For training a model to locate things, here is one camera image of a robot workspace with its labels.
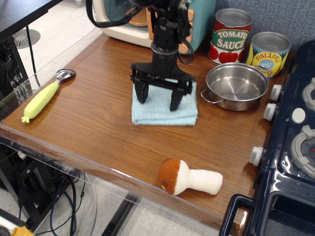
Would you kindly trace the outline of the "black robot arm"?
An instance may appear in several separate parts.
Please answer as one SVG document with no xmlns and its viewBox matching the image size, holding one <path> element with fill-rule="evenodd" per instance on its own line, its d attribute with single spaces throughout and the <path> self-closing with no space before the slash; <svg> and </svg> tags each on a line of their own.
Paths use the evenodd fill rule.
<svg viewBox="0 0 315 236">
<path fill-rule="evenodd" d="M 126 16 L 113 22 L 97 22 L 93 17 L 93 2 L 86 1 L 89 20 L 98 28 L 121 26 L 128 23 L 143 7 L 151 14 L 153 60 L 150 63 L 132 63 L 130 76 L 134 83 L 137 99 L 144 103 L 149 86 L 172 90 L 170 110 L 178 109 L 182 97 L 192 92 L 195 78 L 182 71 L 177 64 L 180 60 L 179 45 L 189 45 L 186 37 L 191 25 L 188 18 L 189 3 L 186 0 L 133 0 L 135 6 Z"/>
</svg>

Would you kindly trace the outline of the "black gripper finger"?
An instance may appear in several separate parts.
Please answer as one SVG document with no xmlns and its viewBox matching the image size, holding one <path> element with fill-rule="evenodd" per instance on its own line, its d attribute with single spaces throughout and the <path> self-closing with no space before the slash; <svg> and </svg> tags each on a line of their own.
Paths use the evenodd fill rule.
<svg viewBox="0 0 315 236">
<path fill-rule="evenodd" d="M 137 100 L 143 104 L 148 97 L 149 85 L 145 82 L 135 82 L 134 88 L 137 96 Z"/>
<path fill-rule="evenodd" d="M 175 111 L 178 109 L 183 95 L 184 95 L 183 89 L 173 90 L 172 95 L 171 95 L 170 111 Z"/>
</svg>

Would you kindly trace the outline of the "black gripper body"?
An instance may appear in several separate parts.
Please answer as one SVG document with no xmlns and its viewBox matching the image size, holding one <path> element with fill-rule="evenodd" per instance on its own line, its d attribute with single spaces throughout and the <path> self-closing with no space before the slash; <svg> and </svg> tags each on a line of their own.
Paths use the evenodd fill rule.
<svg viewBox="0 0 315 236">
<path fill-rule="evenodd" d="M 195 78 L 182 71 L 177 65 L 178 49 L 164 50 L 152 46 L 152 62 L 134 62 L 131 80 L 145 82 L 165 89 L 183 89 L 184 95 L 192 92 L 192 82 Z"/>
</svg>

